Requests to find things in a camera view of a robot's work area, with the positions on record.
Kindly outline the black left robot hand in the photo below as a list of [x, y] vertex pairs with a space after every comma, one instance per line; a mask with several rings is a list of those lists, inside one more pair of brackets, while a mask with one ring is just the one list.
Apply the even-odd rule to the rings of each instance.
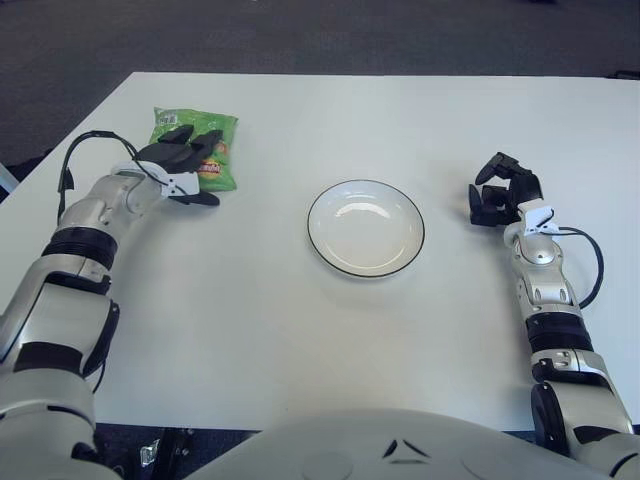
[[163, 197], [185, 205], [216, 207], [220, 200], [216, 195], [201, 190], [198, 169], [211, 156], [223, 132], [209, 130], [190, 140], [193, 132], [193, 125], [177, 127], [139, 150], [133, 161], [160, 184]]

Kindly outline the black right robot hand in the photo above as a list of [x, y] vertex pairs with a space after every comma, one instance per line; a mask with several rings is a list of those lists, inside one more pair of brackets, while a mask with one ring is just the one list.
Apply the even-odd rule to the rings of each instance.
[[496, 227], [518, 222], [518, 206], [542, 199], [538, 177], [519, 162], [497, 152], [480, 170], [468, 187], [470, 222]]

